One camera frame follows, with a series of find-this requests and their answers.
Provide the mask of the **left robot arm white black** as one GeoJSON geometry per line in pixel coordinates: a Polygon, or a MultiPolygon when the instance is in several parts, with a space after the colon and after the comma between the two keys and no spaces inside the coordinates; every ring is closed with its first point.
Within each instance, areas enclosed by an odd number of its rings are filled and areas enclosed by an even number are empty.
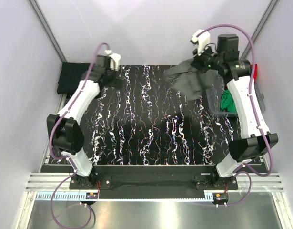
{"type": "Polygon", "coordinates": [[[51,156],[66,159],[73,168],[72,181],[87,189],[97,185],[96,173],[84,149],[81,119],[90,103],[100,95],[102,87],[113,87],[121,56],[108,52],[97,55],[68,103],[57,113],[47,117],[49,151],[51,156]]]}

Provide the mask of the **grey t shirt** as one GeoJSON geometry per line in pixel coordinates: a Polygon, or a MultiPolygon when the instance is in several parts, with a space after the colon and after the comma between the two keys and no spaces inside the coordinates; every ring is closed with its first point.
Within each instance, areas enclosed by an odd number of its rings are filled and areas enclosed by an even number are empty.
{"type": "Polygon", "coordinates": [[[187,59],[164,71],[163,78],[170,87],[192,101],[202,96],[210,88],[218,73],[208,70],[203,73],[192,66],[193,59],[187,59]]]}

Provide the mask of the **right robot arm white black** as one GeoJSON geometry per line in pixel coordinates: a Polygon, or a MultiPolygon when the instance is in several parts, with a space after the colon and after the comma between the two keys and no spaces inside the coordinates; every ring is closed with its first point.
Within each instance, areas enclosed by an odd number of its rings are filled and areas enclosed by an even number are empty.
{"type": "Polygon", "coordinates": [[[198,30],[191,42],[198,45],[192,66],[203,72],[217,70],[232,95],[240,121],[241,138],[229,143],[229,153],[213,167],[204,183],[221,189],[235,182],[234,173],[240,167],[266,154],[278,142],[278,135],[270,132],[263,119],[252,66],[248,60],[239,59],[238,36],[219,35],[216,50],[209,47],[210,33],[203,30],[198,30]]]}

